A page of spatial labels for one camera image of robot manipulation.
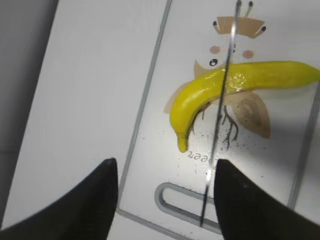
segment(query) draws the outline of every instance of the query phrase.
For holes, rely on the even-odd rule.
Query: yellow banana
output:
[[[219,97],[225,74],[217,68],[190,82],[175,99],[170,112],[180,152],[188,149],[188,135],[198,111],[209,101]],[[266,61],[231,64],[226,93],[244,90],[300,87],[320,81],[320,71],[296,61]]]

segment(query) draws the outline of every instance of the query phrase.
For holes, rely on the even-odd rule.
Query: cutting board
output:
[[[197,115],[188,150],[181,153],[170,125],[168,102],[180,86],[224,64],[230,32],[226,20],[234,15],[235,2],[172,2],[146,102],[142,104],[141,121],[132,141],[131,157],[127,160],[125,184],[120,189],[121,210],[189,239],[223,237],[219,229],[204,229],[170,210],[166,212],[159,205],[157,194],[163,183],[178,186],[175,190],[160,191],[164,201],[200,215],[202,201],[187,195],[204,192],[218,105],[212,103],[204,116]],[[320,67],[320,3],[315,0],[303,4],[297,0],[253,3],[253,9],[239,25],[241,32],[236,36],[233,63],[291,60]],[[242,1],[242,18],[246,17],[248,6],[248,1]],[[230,160],[286,205],[316,89],[317,84],[294,89],[260,89],[228,98],[226,112],[238,133],[235,126],[230,131],[232,121],[226,119],[220,129],[214,162],[219,158]],[[228,145],[224,140],[229,131]],[[209,196],[214,198],[213,186]],[[206,218],[216,222],[214,206],[208,207]]]

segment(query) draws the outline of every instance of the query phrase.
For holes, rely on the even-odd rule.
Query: pink cheek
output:
[[[245,58],[245,59],[251,59],[253,56],[254,56],[254,52],[253,51],[250,51],[250,50],[246,50],[242,53],[242,56]]]
[[[212,54],[217,54],[219,52],[220,52],[220,47],[219,46],[212,46],[210,48],[210,53],[212,53]]]

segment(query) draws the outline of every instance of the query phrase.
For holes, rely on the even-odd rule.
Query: owl eye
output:
[[[217,63],[218,63],[218,59],[214,58],[214,59],[210,60],[209,65],[213,67],[213,66],[217,65]]]

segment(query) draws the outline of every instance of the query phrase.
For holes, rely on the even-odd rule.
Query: white cutting board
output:
[[[178,150],[177,137],[164,108],[179,86],[194,79],[195,61],[206,69],[223,64],[228,35],[218,34],[213,21],[217,17],[233,16],[235,2],[173,1],[120,202],[122,210],[190,239],[212,240],[222,236],[160,211],[154,199],[155,189],[170,182],[197,193],[204,192],[206,156],[209,157],[211,150],[218,107],[211,105],[203,120],[200,114],[197,116],[195,134],[190,134],[185,153]],[[249,16],[264,21],[266,31],[257,38],[238,35],[233,62],[292,60],[319,68],[319,7],[316,0],[303,4],[297,0],[254,1]],[[247,8],[248,1],[242,1],[241,16]],[[213,46],[220,47],[220,53],[211,53]],[[252,58],[242,57],[246,50],[254,53]],[[213,58],[218,60],[214,67],[209,64]],[[262,138],[238,124],[238,139],[227,150],[222,143],[229,129],[226,122],[221,128],[216,158],[229,159],[270,195],[287,204],[315,91],[315,84],[254,91],[268,110],[270,138]],[[236,119],[230,106],[227,109]],[[201,204],[194,208],[200,214]]]

